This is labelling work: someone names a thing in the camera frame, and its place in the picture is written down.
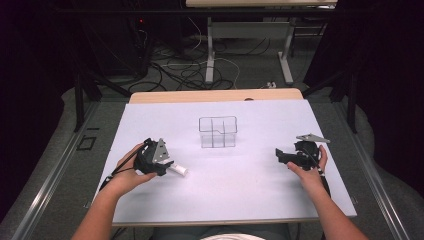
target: finger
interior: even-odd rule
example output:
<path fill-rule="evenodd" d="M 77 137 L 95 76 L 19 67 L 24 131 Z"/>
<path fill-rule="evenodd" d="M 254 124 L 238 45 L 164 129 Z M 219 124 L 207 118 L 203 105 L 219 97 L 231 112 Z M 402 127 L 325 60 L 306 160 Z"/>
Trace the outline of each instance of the finger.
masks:
<path fill-rule="evenodd" d="M 157 173 L 155 173 L 155 172 L 148 173 L 148 174 L 141 175 L 141 176 L 137 176 L 137 183 L 142 184 L 142 183 L 148 182 L 156 176 L 157 176 Z"/>
<path fill-rule="evenodd" d="M 296 164 L 294 164 L 293 162 L 288 162 L 287 163 L 287 167 L 294 173 L 296 173 L 296 175 L 298 175 L 299 177 L 303 174 L 303 169 L 301 169 L 299 166 L 297 166 Z"/>
<path fill-rule="evenodd" d="M 324 146 L 319 146 L 319 151 L 321 152 L 321 158 L 319 160 L 319 166 L 322 169 L 322 171 L 325 171 L 325 165 L 327 165 L 327 151 L 325 150 Z"/>

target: gray carpet floor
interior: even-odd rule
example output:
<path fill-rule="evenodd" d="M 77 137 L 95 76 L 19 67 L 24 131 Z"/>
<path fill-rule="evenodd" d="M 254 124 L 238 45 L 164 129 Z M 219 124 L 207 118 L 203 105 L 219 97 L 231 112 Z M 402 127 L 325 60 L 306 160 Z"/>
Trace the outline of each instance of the gray carpet floor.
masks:
<path fill-rule="evenodd" d="M 271 41 L 267 47 L 267 42 L 260 45 L 256 51 L 260 55 L 248 56 L 232 55 L 229 52 L 246 53 L 252 50 L 261 39 L 256 40 L 232 40 L 223 42 L 218 47 L 223 51 L 220 56 L 226 60 L 217 61 L 216 67 L 222 74 L 222 77 L 235 81 L 239 89 L 261 88 L 268 81 L 275 81 L 277 87 L 289 87 L 284 83 L 276 51 L 281 49 L 282 45 L 278 41 Z M 295 84 L 293 87 L 301 90 L 305 89 L 302 79 L 313 57 L 314 50 L 319 43 L 319 38 L 299 38 L 296 40 L 295 57 L 289 59 Z M 191 51 L 190 54 L 199 54 L 202 52 Z M 159 59 L 163 55 L 155 53 L 155 58 Z M 162 65 L 185 63 L 182 60 L 157 60 Z M 154 69 L 149 70 L 148 76 L 143 81 L 158 81 L 159 73 Z M 129 87 L 131 84 L 122 84 L 123 87 Z M 167 90 L 176 90 L 179 84 L 175 81 L 165 79 L 163 85 Z M 152 85 L 140 84 L 132 88 L 132 91 L 145 91 Z M 28 210 L 31 210 L 31 204 L 36 199 L 40 189 L 48 178 L 51 171 L 57 166 L 59 159 L 63 158 L 64 153 L 69 153 L 69 161 L 64 168 L 64 172 L 55 181 L 54 193 L 47 199 L 47 204 L 41 210 L 29 231 L 28 239 L 69 239 L 75 231 L 78 224 L 84 217 L 87 209 L 84 205 L 91 201 L 99 182 L 104 162 L 106 160 L 110 146 L 119 124 L 121 114 L 128 99 L 122 98 L 109 88 L 100 87 L 104 95 L 101 102 L 86 102 L 87 112 L 92 114 L 87 118 L 86 124 L 79 133 L 78 143 L 82 138 L 95 138 L 91 150 L 84 150 L 85 144 L 78 144 L 75 148 L 69 150 L 70 143 L 75 140 L 73 129 L 75 127 L 75 107 L 73 90 L 68 91 L 62 97 L 65 101 L 65 111 L 54 133 L 44 155 L 39 161 L 30 180 L 15 202 L 8 215 L 0 226 L 0 239 L 12 239 L 17 237 L 17 230 L 20 230 L 23 220 L 28 216 Z M 370 239 L 398 239 L 396 234 L 387 223 L 387 219 L 382 211 L 380 203 L 377 201 L 375 193 L 367 180 L 363 165 L 361 164 L 360 154 L 354 147 L 352 133 L 346 130 L 343 118 L 338 114 L 338 107 L 343 107 L 345 103 L 330 103 L 328 91 L 323 89 L 308 98 L 312 109 L 316 115 L 318 123 L 324 136 L 332 140 L 329 145 L 330 151 L 339 168 L 342 179 L 347 187 L 351 197 L 355 200 L 355 208 L 358 216 L 352 221 L 357 224 L 366 233 Z M 357 110 L 357 129 L 364 149 L 369 156 L 373 154 L 373 134 L 366 115 Z M 378 175 L 381 177 L 384 189 L 392 200 L 393 209 L 399 216 L 399 219 L 406 229 L 410 239 L 424 239 L 424 201 L 410 187 L 399 179 L 396 179 L 389 173 L 378 168 Z M 322 233 L 318 222 L 302 223 L 300 239 L 319 239 Z M 295 235 L 297 224 L 290 224 L 292 235 Z M 148 239 L 151 234 L 151 228 L 129 228 L 117 239 Z"/>

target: white desk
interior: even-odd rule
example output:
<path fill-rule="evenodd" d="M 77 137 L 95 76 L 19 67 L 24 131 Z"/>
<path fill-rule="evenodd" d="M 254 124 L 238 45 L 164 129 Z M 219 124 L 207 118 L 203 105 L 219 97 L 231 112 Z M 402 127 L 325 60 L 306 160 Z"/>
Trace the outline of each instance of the white desk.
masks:
<path fill-rule="evenodd" d="M 188 7 L 283 7 L 283 6 L 323 6 L 334 5 L 337 0 L 186 0 Z M 208 63 L 206 82 L 213 82 L 215 52 L 213 38 L 276 38 L 284 39 L 284 49 L 278 52 L 281 69 L 286 84 L 292 85 L 287 56 L 293 38 L 295 18 L 290 22 L 212 22 L 208 18 Z"/>
<path fill-rule="evenodd" d="M 241 93 L 249 91 L 253 94 L 241 95 L 256 94 L 258 98 L 253 98 L 259 99 L 258 94 L 264 95 L 270 90 L 240 90 Z M 210 100 L 207 92 L 200 94 Z M 284 90 L 270 91 L 270 98 L 281 92 Z M 188 168 L 189 173 L 182 177 L 168 171 L 135 188 L 120 199 L 113 225 L 177 226 L 318 219 L 298 177 L 275 156 L 275 148 L 294 153 L 298 135 L 322 136 L 306 100 L 186 102 L 187 99 L 176 97 L 177 103 L 148 103 L 152 94 L 147 94 L 147 103 L 126 106 L 100 183 L 113 171 L 118 159 L 149 137 L 163 138 L 171 159 Z M 236 147 L 200 147 L 199 118 L 216 116 L 237 117 Z M 324 146 L 329 155 L 326 176 L 333 199 L 347 216 L 356 216 L 331 152 Z"/>

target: white tabletop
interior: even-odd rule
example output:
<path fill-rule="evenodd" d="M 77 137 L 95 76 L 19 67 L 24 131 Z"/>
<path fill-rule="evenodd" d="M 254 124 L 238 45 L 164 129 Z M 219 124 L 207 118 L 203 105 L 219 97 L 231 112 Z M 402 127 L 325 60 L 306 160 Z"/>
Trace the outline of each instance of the white tabletop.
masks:
<path fill-rule="evenodd" d="M 237 117 L 236 146 L 201 148 L 201 117 Z M 296 136 L 322 136 L 306 100 L 128 104 L 100 182 L 146 138 L 163 138 L 172 160 L 189 169 L 156 177 L 118 202 L 116 226 L 235 224 L 317 220 L 298 177 L 275 148 L 294 153 Z M 326 144 L 332 198 L 349 217 L 355 209 Z"/>
<path fill-rule="evenodd" d="M 271 7 L 334 5 L 337 0 L 186 0 L 188 7 Z"/>

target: black cable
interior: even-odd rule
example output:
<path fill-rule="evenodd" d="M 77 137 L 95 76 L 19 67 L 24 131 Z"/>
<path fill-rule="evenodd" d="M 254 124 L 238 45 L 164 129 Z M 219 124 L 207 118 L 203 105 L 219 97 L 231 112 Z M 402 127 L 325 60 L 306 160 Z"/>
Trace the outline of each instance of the black cable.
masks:
<path fill-rule="evenodd" d="M 130 79 L 130 80 L 125 80 L 125 81 L 114 81 L 114 80 L 112 80 L 112 79 L 110 79 L 110 78 L 107 78 L 107 77 L 105 77 L 108 81 L 110 81 L 110 82 L 113 82 L 113 84 L 115 84 L 115 85 L 117 85 L 117 86 L 124 86 L 124 85 L 128 85 L 128 84 L 132 84 L 132 83 L 134 83 L 134 82 L 138 82 L 138 81 L 140 81 L 142 78 L 139 76 L 139 75 L 135 75 L 134 77 L 133 77 L 133 79 Z M 97 81 L 96 80 L 96 84 L 97 85 L 99 85 L 99 86 L 105 86 L 105 84 L 104 83 L 101 83 L 101 82 L 99 82 L 99 81 Z"/>
<path fill-rule="evenodd" d="M 159 78 L 159 82 L 151 82 L 151 81 L 142 81 L 142 82 L 138 82 L 138 83 L 134 83 L 131 86 L 128 87 L 128 91 L 131 91 L 131 89 L 137 85 L 143 85 L 143 84 L 153 84 L 155 85 L 153 88 L 147 90 L 146 92 L 152 92 L 153 90 L 156 90 L 157 88 L 162 88 L 162 90 L 167 91 L 167 89 L 165 88 L 165 86 L 162 85 L 162 81 L 163 81 L 163 76 L 162 76 L 162 72 L 159 71 L 160 74 L 160 78 Z"/>
<path fill-rule="evenodd" d="M 262 41 L 259 43 L 259 44 L 257 44 L 252 50 L 250 50 L 250 51 L 248 51 L 247 53 L 224 53 L 223 51 L 225 51 L 226 49 L 227 49 L 227 47 L 226 47 L 226 45 L 225 45 L 225 43 L 222 43 L 222 44 L 224 44 L 225 45 L 225 50 L 223 50 L 223 51 L 217 51 L 215 48 L 215 52 L 216 53 L 219 53 L 219 55 L 227 55 L 227 56 L 248 56 L 248 55 L 255 55 L 255 56 L 257 56 L 257 55 L 261 55 L 261 54 L 263 54 L 263 53 L 265 53 L 266 51 L 268 51 L 268 49 L 269 49 L 269 47 L 270 47 L 270 45 L 271 45 L 271 39 L 269 39 L 268 38 L 268 44 L 267 44 L 267 46 L 265 47 L 265 49 L 264 50 L 262 50 L 261 52 L 259 52 L 259 53 L 252 53 L 253 51 L 255 51 L 260 45 L 262 45 L 262 43 L 263 42 L 265 42 L 265 40 L 266 40 L 267 38 L 264 38 L 264 39 L 262 39 Z"/>
<path fill-rule="evenodd" d="M 190 47 L 190 46 L 195 45 L 195 44 L 197 45 L 198 43 L 195 42 L 195 41 L 192 41 L 190 44 L 186 45 L 185 47 Z M 201 59 L 202 57 L 204 57 L 205 55 L 207 55 L 208 54 L 208 49 L 207 49 L 206 46 L 207 46 L 206 44 L 200 44 L 196 48 L 193 48 L 190 52 L 197 51 L 197 52 L 200 52 L 201 55 L 199 55 L 196 58 L 192 58 L 192 59 L 193 60 L 198 60 L 198 59 Z"/>
<path fill-rule="evenodd" d="M 100 188 L 99 188 L 99 191 L 101 191 L 105 186 L 106 186 L 106 184 L 108 184 L 109 183 L 109 181 L 110 180 L 112 180 L 112 178 L 115 176 L 115 174 L 117 174 L 118 172 L 119 172 L 119 170 L 132 158 L 132 157 L 134 157 L 134 155 L 136 155 L 137 154 L 137 152 L 141 149 L 141 148 L 143 148 L 143 147 L 147 147 L 147 144 L 146 143 L 144 143 L 143 145 L 141 145 L 139 148 L 137 148 L 134 152 L 132 152 L 121 164 L 119 164 L 119 166 L 118 167 L 116 167 L 115 168 L 115 170 L 113 170 L 113 172 L 109 175 L 109 176 L 107 176 L 106 177 L 106 179 L 103 181 L 103 183 L 102 183 L 102 185 L 100 186 Z"/>
<path fill-rule="evenodd" d="M 119 170 L 119 171 L 116 172 L 116 174 L 121 173 L 121 172 L 125 172 L 125 171 L 128 171 L 128 170 L 131 170 L 131 169 L 134 169 L 134 168 L 133 167 L 130 167 L 130 168 L 126 168 L 126 169 L 123 169 L 123 170 Z"/>
<path fill-rule="evenodd" d="M 211 90 L 217 87 L 221 87 L 224 84 L 228 85 L 228 86 L 225 86 L 224 89 L 231 89 L 232 86 L 234 85 L 232 81 L 223 79 L 221 72 L 216 68 L 213 68 L 213 69 L 214 71 L 218 73 L 218 78 L 214 80 L 213 83 L 210 83 L 210 84 L 206 83 L 205 77 L 201 73 L 201 70 L 205 69 L 206 67 L 202 67 L 200 63 L 198 63 L 195 59 L 186 59 L 186 58 L 180 58 L 180 59 L 191 61 L 191 64 L 188 64 L 189 65 L 188 67 L 183 67 L 183 68 L 171 67 L 173 65 L 170 63 L 172 59 L 168 60 L 168 64 L 166 64 L 166 66 L 172 71 L 181 71 L 180 75 L 176 75 L 172 72 L 165 70 L 161 65 L 159 65 L 156 62 L 151 62 L 150 67 L 160 72 L 162 80 L 163 80 L 163 76 L 162 76 L 163 74 L 169 77 L 169 79 L 177 82 L 178 86 L 175 89 L 176 91 L 181 91 L 183 90 L 183 88 L 188 88 L 193 90 Z"/>
<path fill-rule="evenodd" d="M 330 192 L 330 186 L 328 185 L 327 179 L 325 178 L 325 173 L 322 171 L 321 167 L 319 166 L 319 164 L 315 161 L 315 159 L 312 157 L 312 155 L 306 150 L 306 149 L 302 149 L 306 154 L 308 154 L 308 157 L 312 159 L 312 161 L 315 164 L 315 167 L 318 170 L 318 173 L 321 177 L 321 183 L 324 186 L 325 191 L 327 192 L 328 196 L 331 198 L 331 192 Z M 327 239 L 325 237 L 325 233 L 323 232 L 321 235 L 321 240 L 325 240 Z"/>
<path fill-rule="evenodd" d="M 159 53 L 161 53 L 164 50 L 167 50 L 169 53 L 172 53 L 172 54 L 170 54 L 169 56 L 166 56 L 166 55 L 163 55 L 163 54 L 159 54 Z M 155 58 L 154 57 L 155 55 L 159 55 L 159 56 L 161 56 L 161 58 Z M 151 60 L 152 61 L 160 61 L 160 60 L 172 59 L 174 57 L 176 57 L 176 53 L 175 53 L 174 50 L 162 46 L 161 49 L 158 49 L 158 50 L 156 50 L 156 51 L 154 51 L 152 53 Z"/>

